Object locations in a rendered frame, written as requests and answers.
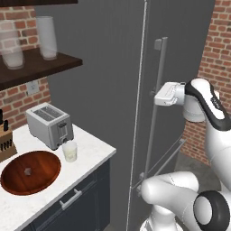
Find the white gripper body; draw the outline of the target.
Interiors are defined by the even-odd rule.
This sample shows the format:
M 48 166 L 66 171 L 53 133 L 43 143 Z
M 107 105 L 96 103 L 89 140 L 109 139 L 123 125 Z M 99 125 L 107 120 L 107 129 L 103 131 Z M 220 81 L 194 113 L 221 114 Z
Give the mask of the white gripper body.
M 154 103 L 157 106 L 172 106 L 177 102 L 175 97 L 176 82 L 166 82 L 154 97 Z

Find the glass of lemonade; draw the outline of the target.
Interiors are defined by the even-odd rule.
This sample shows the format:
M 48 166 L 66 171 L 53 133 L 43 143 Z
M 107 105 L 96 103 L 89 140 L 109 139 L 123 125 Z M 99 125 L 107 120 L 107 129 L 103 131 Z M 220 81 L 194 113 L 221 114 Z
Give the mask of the glass of lemonade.
M 74 162 L 77 159 L 77 144 L 74 141 L 67 141 L 62 145 L 65 160 L 67 162 Z

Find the brown wooden bowl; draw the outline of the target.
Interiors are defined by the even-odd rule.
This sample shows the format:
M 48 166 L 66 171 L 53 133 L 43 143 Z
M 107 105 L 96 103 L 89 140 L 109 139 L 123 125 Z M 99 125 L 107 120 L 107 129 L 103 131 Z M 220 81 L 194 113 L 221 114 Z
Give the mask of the brown wooden bowl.
M 1 173 L 1 186 L 7 192 L 27 196 L 49 187 L 60 173 L 60 159 L 52 152 L 27 152 L 10 161 Z M 24 174 L 25 168 L 32 175 Z

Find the silver toaster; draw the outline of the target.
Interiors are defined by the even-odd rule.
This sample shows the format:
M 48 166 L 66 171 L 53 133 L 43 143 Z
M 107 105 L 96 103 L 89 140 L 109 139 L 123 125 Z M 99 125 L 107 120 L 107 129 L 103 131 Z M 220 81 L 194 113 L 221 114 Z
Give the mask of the silver toaster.
M 27 109 L 26 117 L 31 135 L 53 151 L 74 138 L 70 115 L 49 103 Z

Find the tall frosted glass vase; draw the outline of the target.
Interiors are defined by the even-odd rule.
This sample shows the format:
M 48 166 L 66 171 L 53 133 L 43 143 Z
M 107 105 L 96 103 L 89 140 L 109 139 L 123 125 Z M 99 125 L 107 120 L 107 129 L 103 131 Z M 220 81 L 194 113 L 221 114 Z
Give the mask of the tall frosted glass vase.
M 45 60 L 57 58 L 57 42 L 51 16 L 38 16 L 36 18 L 37 32 L 40 41 L 40 52 Z

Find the dark blue cupboard door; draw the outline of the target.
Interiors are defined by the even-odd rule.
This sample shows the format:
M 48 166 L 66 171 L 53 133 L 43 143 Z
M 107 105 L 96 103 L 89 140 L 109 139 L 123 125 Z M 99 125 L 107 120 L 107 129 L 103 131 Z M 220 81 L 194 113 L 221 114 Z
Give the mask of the dark blue cupboard door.
M 100 231 L 98 186 L 86 190 L 65 212 L 65 231 Z

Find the wide frosted glass jar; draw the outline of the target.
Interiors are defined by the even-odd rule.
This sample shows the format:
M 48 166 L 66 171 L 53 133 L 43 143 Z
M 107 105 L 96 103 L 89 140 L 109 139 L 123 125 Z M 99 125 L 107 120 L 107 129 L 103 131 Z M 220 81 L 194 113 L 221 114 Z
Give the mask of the wide frosted glass jar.
M 3 62 L 8 69 L 23 67 L 24 58 L 19 42 L 18 31 L 13 20 L 0 21 L 0 49 Z

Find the dark blue drawer front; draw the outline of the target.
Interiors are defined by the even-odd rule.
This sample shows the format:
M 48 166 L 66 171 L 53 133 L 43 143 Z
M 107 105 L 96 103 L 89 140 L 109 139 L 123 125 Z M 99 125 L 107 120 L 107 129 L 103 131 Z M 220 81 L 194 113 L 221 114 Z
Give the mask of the dark blue drawer front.
M 110 161 L 99 166 L 60 200 L 66 202 L 74 195 L 74 189 L 81 190 L 83 195 L 86 190 L 93 186 L 98 186 L 99 222 L 100 231 L 103 231 L 110 223 Z M 55 202 L 30 224 L 32 231 L 65 231 L 64 227 L 67 224 L 65 212 L 67 209 L 62 210 L 59 201 Z

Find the wooden knife block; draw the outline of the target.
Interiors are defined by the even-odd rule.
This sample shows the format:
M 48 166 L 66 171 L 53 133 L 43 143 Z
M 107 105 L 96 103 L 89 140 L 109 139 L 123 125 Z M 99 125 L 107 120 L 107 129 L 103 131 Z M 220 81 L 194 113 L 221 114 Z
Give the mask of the wooden knife block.
M 17 151 L 13 142 L 13 132 L 10 129 L 0 131 L 0 162 L 15 154 Z

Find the dark wooden wall shelf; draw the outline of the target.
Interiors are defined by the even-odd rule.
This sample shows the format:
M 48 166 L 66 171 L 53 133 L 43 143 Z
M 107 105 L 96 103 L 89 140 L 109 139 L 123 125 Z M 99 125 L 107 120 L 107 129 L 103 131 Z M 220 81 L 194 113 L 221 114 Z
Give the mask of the dark wooden wall shelf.
M 82 59 L 60 52 L 55 60 L 45 60 L 39 49 L 26 50 L 23 56 L 24 64 L 21 69 L 8 69 L 0 58 L 0 91 L 83 64 Z

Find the white wall socket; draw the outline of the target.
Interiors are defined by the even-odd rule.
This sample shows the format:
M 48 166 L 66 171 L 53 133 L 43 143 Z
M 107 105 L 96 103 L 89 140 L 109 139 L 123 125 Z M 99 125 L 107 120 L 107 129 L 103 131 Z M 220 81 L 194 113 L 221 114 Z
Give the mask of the white wall socket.
M 33 95 L 33 94 L 39 92 L 39 83 L 37 80 L 27 82 L 26 87 L 27 87 L 27 94 L 28 95 Z

